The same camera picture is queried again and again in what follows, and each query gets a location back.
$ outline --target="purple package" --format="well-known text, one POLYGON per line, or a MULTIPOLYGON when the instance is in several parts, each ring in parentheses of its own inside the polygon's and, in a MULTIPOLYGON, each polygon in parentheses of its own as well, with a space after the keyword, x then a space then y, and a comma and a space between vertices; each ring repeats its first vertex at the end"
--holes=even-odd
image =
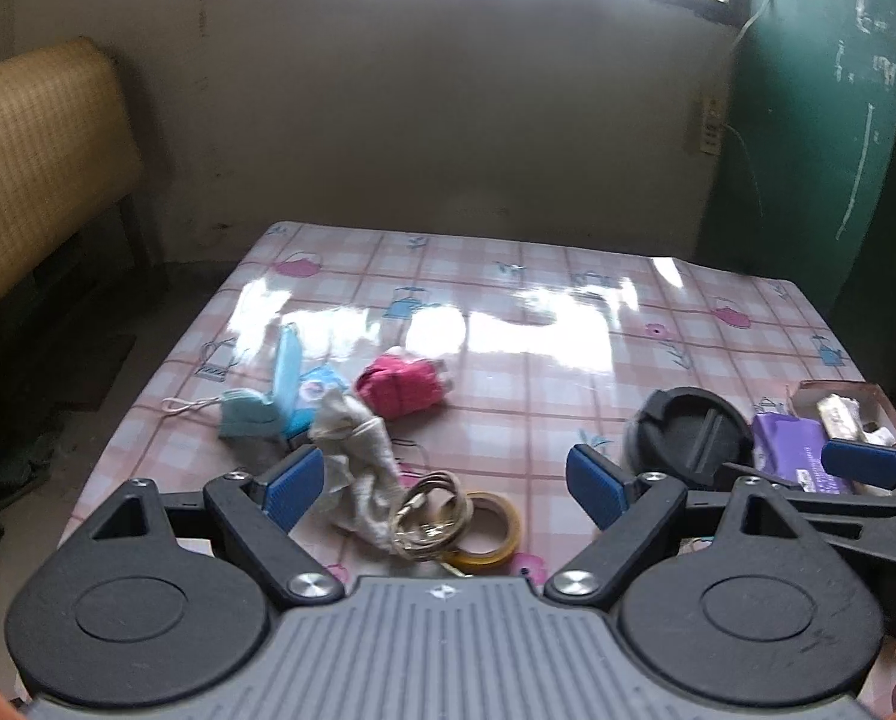
POLYGON ((825 473, 821 466, 828 437, 820 422, 787 413, 759 413, 751 432, 768 473, 800 483, 806 493, 852 493, 848 482, 825 473))

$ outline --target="tablecloth pattern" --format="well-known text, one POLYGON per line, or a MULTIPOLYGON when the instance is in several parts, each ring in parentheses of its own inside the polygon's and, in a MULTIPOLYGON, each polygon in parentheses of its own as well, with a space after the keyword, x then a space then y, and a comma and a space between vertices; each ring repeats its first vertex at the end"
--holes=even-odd
MULTIPOLYGON (((283 448, 217 438, 211 406, 168 416, 162 399, 265 391, 279 320, 303 370, 354 381, 391 346, 445 359, 444 407, 389 425, 408 473, 449 469, 509 498, 525 523, 515 570, 536 581, 594 534, 565 488, 578 442, 618 459, 624 420, 653 389, 703 386, 751 418, 784 410, 804 379, 861 380, 790 282, 671 258, 478 238, 272 225, 211 298, 111 437, 65 534, 130 477, 196 490, 283 448)), ((341 579, 389 573, 383 556, 314 517, 293 536, 341 579)))

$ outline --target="face mask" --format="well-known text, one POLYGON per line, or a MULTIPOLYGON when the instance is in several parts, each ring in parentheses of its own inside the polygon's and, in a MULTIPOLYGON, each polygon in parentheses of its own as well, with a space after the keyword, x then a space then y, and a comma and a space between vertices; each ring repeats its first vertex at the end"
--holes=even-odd
POLYGON ((301 375, 301 342, 294 326, 287 324, 278 336, 275 352, 272 391, 268 394, 257 389, 226 389, 220 396, 202 400, 165 398, 162 409, 170 415, 200 410, 213 403, 221 404, 221 423, 218 435, 228 437, 272 437, 285 431, 291 421, 294 404, 298 398, 298 380, 301 375))

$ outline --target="silver bolt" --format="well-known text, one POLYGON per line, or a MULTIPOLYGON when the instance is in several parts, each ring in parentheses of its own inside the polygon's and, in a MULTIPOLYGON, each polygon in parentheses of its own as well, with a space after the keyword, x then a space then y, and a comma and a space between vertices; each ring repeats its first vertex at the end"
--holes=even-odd
POLYGON ((335 583, 331 577, 312 571, 291 577, 288 589, 302 598, 324 598, 335 589, 335 583))
POLYGON ((562 571, 552 582, 565 595, 591 595, 598 589, 598 580, 588 571, 562 571))

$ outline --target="tiled floor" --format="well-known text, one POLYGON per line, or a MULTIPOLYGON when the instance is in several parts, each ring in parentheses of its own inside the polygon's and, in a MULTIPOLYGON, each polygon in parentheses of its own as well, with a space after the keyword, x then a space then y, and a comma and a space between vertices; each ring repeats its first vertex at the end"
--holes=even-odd
POLYGON ((72 507, 101 450, 149 376, 171 351, 214 292, 214 286, 186 280, 155 306, 112 319, 111 331, 135 333, 137 341, 101 408, 66 413, 52 461, 52 478, 0 513, 5 538, 0 547, 0 692, 14 696, 15 669, 3 638, 8 604, 28 576, 58 544, 72 507))

